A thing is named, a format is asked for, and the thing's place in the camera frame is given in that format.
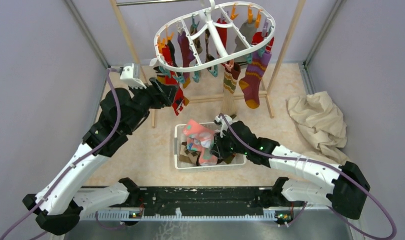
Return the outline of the pink green patterned sock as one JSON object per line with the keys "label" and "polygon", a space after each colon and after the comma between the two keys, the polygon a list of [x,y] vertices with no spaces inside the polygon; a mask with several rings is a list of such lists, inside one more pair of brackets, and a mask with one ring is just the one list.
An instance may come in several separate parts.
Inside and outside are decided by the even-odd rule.
{"label": "pink green patterned sock", "polygon": [[200,145],[207,149],[214,143],[216,134],[215,130],[209,129],[193,119],[186,124],[182,132],[185,136],[198,140]]}

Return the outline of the red white patterned sock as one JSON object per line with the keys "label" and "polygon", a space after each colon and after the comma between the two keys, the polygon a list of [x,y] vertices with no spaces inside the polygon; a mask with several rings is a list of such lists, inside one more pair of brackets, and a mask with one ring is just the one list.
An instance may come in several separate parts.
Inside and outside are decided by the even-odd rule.
{"label": "red white patterned sock", "polygon": [[[251,44],[253,46],[256,46],[256,45],[260,44],[261,42],[263,42],[264,40],[265,40],[265,37],[264,37],[263,33],[261,31],[259,31],[259,32],[256,32],[255,35],[253,36]],[[275,37],[273,37],[271,39],[270,43],[266,47],[266,51],[268,53],[272,52],[274,42],[275,42]]]}

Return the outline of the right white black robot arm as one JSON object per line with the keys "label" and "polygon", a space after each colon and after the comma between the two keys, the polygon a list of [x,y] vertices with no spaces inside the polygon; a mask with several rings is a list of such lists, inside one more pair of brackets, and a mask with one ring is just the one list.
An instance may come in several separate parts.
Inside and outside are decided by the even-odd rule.
{"label": "right white black robot arm", "polygon": [[292,173],[303,182],[279,178],[272,192],[278,206],[288,202],[312,202],[331,207],[340,215],[359,220],[371,186],[358,165],[325,163],[295,152],[279,142],[257,137],[242,121],[232,122],[225,115],[216,117],[220,127],[211,153],[219,159],[241,155],[255,165]]}

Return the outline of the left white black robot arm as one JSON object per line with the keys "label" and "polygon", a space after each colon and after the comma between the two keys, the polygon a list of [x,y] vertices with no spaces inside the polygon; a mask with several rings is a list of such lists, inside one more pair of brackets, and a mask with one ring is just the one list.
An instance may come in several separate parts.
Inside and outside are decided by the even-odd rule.
{"label": "left white black robot arm", "polygon": [[80,189],[147,120],[152,109],[173,106],[179,90],[178,85],[166,85],[156,78],[149,84],[112,87],[100,103],[98,121],[71,160],[45,189],[23,199],[36,215],[38,226],[61,236],[90,214],[112,206],[136,206],[141,199],[140,188],[129,178],[91,193],[81,194]]}

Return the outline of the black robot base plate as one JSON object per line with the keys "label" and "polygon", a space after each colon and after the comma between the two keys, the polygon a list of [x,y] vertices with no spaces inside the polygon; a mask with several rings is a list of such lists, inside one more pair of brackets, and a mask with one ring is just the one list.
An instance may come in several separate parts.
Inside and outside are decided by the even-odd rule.
{"label": "black robot base plate", "polygon": [[118,208],[142,208],[146,217],[174,216],[180,209],[185,217],[262,216],[268,208],[302,207],[270,187],[146,187],[134,200]]}

